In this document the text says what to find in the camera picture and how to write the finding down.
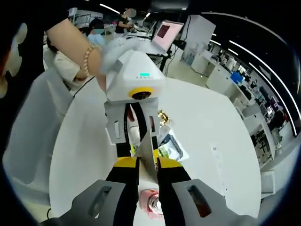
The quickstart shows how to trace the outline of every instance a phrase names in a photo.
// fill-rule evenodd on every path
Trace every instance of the ceiling light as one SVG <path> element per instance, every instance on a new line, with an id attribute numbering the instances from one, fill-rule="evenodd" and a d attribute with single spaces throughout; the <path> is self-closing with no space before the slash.
<path id="1" fill-rule="evenodd" d="M 120 14 L 120 12 L 118 12 L 117 10 L 112 9 L 111 7 L 108 7 L 108 6 L 104 5 L 104 4 L 99 4 L 99 5 L 102 6 L 102 7 L 108 8 L 108 9 L 114 11 L 115 13 Z"/>
<path id="2" fill-rule="evenodd" d="M 215 44 L 217 44 L 217 45 L 219 45 L 219 46 L 221 45 L 220 43 L 218 43 L 218 42 L 216 42 L 216 41 L 213 41 L 213 40 L 211 40 L 211 39 L 210 39 L 210 41 L 213 42 L 213 43 L 215 43 Z"/>
<path id="3" fill-rule="evenodd" d="M 279 80 L 279 82 L 283 85 L 283 87 L 284 87 L 284 89 L 287 91 L 287 93 L 288 93 L 288 95 L 290 96 L 290 98 L 291 98 L 291 100 L 292 100 L 292 102 L 293 102 L 293 104 L 295 105 L 295 108 L 296 108 L 296 110 L 297 110 L 297 113 L 298 113 L 298 116 L 299 116 L 299 120 L 301 120 L 301 113 L 300 113 L 300 110 L 299 110 L 299 108 L 298 108 L 298 106 L 297 106 L 297 103 L 296 103 L 296 101 L 295 101 L 295 99 L 293 98 L 293 96 L 292 96 L 292 94 L 291 94 L 291 92 L 288 90 L 288 88 L 286 87 L 286 85 L 284 84 L 284 82 L 280 79 L 280 77 L 263 61 L 263 60 L 261 60 L 258 56 L 256 56 L 254 53 L 252 53 L 251 51 L 249 51 L 249 50 L 247 50 L 246 48 L 244 48 L 244 47 L 242 47 L 242 46 L 240 46 L 240 45 L 238 45 L 237 43 L 235 43 L 235 42 L 233 42 L 233 41 L 231 41 L 231 40 L 229 40 L 229 42 L 230 43 L 232 43 L 232 44 L 234 44 L 234 45 L 236 45 L 236 46 L 238 46 L 238 47 L 240 47 L 240 48 L 242 48 L 244 51 L 246 51 L 247 53 L 249 53 L 249 54 L 251 54 L 253 57 L 255 57 L 257 60 L 259 60 L 264 66 L 266 66 L 266 68 L 268 68 L 274 75 L 275 75 L 275 77 Z"/>
<path id="4" fill-rule="evenodd" d="M 234 52 L 233 50 L 231 50 L 231 49 L 228 49 L 230 52 L 232 52 L 232 53 L 234 53 L 235 55 L 237 55 L 238 56 L 238 53 L 237 52 Z"/>
<path id="5" fill-rule="evenodd" d="M 264 78 L 265 79 L 265 81 L 272 87 L 272 89 L 274 90 L 274 92 L 277 94 L 277 96 L 278 96 L 278 98 L 281 100 L 281 102 L 283 103 L 283 106 L 284 106 L 284 108 L 285 108 L 285 110 L 286 110 L 286 112 L 287 112 L 287 114 L 288 114 L 288 117 L 290 118 L 290 120 L 291 120 L 291 123 L 292 123 L 292 126 L 293 126 L 293 130 L 294 130 L 294 134 L 295 134 L 295 136 L 297 135 L 297 131 L 296 131 L 296 128 L 295 128 L 295 125 L 294 125 L 294 123 L 293 123 L 293 119 L 292 119 L 292 117 L 291 117 L 291 114 L 290 114 L 290 112 L 288 111 L 288 108 L 287 108 L 287 106 L 286 106 L 286 104 L 285 104 L 285 102 L 284 102 L 284 100 L 282 99 L 282 97 L 281 97 L 281 95 L 278 93 L 278 91 L 276 90 L 276 88 L 272 85 L 272 83 L 267 79 L 267 77 L 265 76 L 265 75 L 263 75 L 263 73 L 261 73 L 261 71 L 259 71 L 253 64 L 251 64 L 250 62 L 249 62 L 249 65 L 251 65 L 261 76 L 262 76 L 262 78 Z"/>

